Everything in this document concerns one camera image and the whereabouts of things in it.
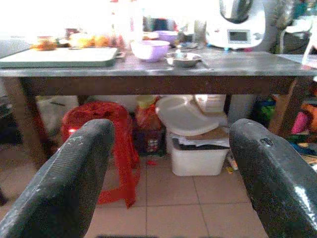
white storage bin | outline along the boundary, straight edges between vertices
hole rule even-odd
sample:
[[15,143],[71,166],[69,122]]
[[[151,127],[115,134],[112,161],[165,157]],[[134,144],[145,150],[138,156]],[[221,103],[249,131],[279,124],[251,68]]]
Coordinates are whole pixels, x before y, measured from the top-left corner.
[[221,173],[229,149],[181,150],[170,136],[166,138],[173,173],[177,176],[214,176]]
[[225,94],[197,94],[195,101],[204,113],[218,113],[223,111],[226,101]]

red plastic stool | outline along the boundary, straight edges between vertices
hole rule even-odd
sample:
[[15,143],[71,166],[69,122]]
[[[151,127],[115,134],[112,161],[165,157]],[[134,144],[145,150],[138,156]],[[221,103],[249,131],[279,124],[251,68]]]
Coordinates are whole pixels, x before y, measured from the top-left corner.
[[127,208],[135,203],[135,186],[140,178],[140,160],[132,143],[132,119],[125,108],[112,102],[92,102],[70,110],[62,120],[63,140],[92,119],[109,119],[115,127],[114,158],[120,187],[101,191],[98,204],[125,199]]

gray tabletop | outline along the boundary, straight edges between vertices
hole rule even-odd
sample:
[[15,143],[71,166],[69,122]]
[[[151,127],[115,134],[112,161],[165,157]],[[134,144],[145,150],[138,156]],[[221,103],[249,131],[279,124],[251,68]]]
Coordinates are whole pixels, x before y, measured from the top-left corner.
[[209,69],[202,63],[194,68],[173,68],[164,60],[145,62],[133,55],[126,61],[118,60],[112,67],[81,68],[6,68],[0,69],[1,77],[69,77],[69,76],[316,76],[317,69],[301,65],[266,52],[225,52],[221,49],[192,51],[200,54]]

white lid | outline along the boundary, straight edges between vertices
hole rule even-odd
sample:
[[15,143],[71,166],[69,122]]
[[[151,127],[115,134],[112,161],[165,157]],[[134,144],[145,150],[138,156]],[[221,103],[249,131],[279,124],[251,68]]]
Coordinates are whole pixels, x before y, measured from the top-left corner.
[[192,95],[167,96],[156,104],[156,113],[167,129],[183,136],[200,135],[219,126],[219,119],[203,115]]

cutting board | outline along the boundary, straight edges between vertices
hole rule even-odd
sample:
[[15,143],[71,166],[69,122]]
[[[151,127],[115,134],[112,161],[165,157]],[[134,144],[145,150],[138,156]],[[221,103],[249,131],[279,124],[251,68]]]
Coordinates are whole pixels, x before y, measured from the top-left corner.
[[54,51],[26,50],[0,59],[1,68],[29,67],[107,67],[113,66],[117,48],[85,48]]

